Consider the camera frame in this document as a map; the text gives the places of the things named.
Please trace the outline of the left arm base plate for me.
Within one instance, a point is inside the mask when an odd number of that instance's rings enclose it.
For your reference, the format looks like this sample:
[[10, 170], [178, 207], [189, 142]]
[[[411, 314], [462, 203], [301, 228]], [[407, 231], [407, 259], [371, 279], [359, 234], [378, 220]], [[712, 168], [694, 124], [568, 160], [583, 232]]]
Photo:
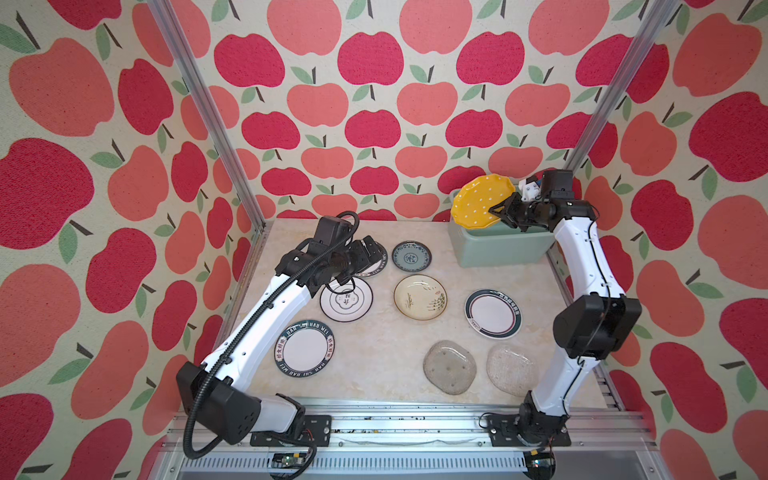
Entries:
[[272, 432], [253, 432], [253, 447], [303, 447], [310, 444], [327, 447], [332, 430], [331, 415], [304, 415], [285, 433], [274, 436]]

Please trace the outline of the green red rimmed white plate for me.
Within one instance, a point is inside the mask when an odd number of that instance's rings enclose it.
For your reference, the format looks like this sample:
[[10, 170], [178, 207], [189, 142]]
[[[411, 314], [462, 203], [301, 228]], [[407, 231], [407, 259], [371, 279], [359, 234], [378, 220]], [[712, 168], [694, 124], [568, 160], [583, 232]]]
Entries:
[[522, 327], [518, 304], [498, 290], [473, 292], [465, 301], [464, 315], [477, 333], [494, 340], [513, 337]]

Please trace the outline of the yellow dotted plate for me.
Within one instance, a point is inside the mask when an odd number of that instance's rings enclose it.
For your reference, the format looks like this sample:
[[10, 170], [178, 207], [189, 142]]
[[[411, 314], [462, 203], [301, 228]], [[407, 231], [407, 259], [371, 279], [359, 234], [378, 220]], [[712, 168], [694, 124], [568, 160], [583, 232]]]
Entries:
[[500, 219], [490, 213], [497, 204], [503, 204], [515, 192], [508, 177], [497, 174], [480, 176], [463, 186], [453, 200], [451, 218], [466, 230], [490, 227]]

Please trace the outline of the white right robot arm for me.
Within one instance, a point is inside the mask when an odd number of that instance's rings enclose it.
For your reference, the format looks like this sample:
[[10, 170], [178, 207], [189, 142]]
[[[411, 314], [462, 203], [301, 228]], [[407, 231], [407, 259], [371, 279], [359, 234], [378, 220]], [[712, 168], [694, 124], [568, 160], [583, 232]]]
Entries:
[[619, 285], [597, 234], [599, 214], [584, 200], [523, 200], [518, 193], [489, 212], [510, 227], [545, 227], [554, 234], [569, 265], [576, 295], [553, 321], [558, 346], [539, 384], [526, 394], [516, 428], [529, 444], [560, 432], [588, 373], [619, 350], [642, 306]]

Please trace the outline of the white plate with green rings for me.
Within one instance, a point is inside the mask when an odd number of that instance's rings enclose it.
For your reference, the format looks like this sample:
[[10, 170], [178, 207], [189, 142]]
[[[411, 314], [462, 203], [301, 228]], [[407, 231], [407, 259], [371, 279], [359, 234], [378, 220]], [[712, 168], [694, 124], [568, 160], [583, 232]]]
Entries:
[[340, 285], [333, 279], [321, 292], [320, 308], [329, 319], [349, 323], [364, 317], [373, 301], [373, 290], [365, 280], [353, 278]]

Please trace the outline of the mint green plastic bin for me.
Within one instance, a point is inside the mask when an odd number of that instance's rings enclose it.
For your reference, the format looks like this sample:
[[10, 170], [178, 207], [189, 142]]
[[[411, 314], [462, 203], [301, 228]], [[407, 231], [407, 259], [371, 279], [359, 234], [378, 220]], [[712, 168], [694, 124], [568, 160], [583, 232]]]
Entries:
[[523, 232], [501, 222], [467, 230], [451, 220], [448, 234], [457, 263], [463, 268], [536, 263], [555, 243], [554, 234], [544, 228], [531, 227]]

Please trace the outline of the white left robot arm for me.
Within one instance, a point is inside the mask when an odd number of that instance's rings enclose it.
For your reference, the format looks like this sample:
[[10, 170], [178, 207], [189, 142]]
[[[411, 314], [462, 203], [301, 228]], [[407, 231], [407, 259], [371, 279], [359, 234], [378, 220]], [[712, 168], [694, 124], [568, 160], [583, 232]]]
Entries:
[[276, 275], [248, 317], [199, 365], [186, 362], [176, 381], [187, 420], [182, 437], [189, 459], [222, 442], [234, 445], [252, 433], [293, 440], [304, 429], [305, 408], [282, 395], [247, 393], [259, 365], [281, 333], [320, 287], [340, 285], [380, 262], [383, 249], [371, 237], [333, 245], [307, 239], [283, 255]]

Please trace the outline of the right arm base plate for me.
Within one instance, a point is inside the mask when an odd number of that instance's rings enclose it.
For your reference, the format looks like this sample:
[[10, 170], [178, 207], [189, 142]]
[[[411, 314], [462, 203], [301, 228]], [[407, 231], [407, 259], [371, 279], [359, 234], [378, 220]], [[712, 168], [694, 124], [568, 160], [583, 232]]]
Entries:
[[530, 416], [486, 413], [479, 419], [479, 425], [488, 433], [494, 447], [568, 447], [572, 441], [566, 421], [567, 416], [538, 412]]

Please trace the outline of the dark rimmed hao mei plate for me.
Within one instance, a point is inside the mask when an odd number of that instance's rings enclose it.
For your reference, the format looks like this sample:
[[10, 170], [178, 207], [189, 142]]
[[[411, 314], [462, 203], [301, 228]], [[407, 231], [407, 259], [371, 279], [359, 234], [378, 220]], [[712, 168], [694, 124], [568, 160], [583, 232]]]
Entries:
[[322, 371], [333, 358], [335, 350], [335, 336], [327, 324], [303, 320], [279, 335], [273, 358], [284, 375], [307, 378]]

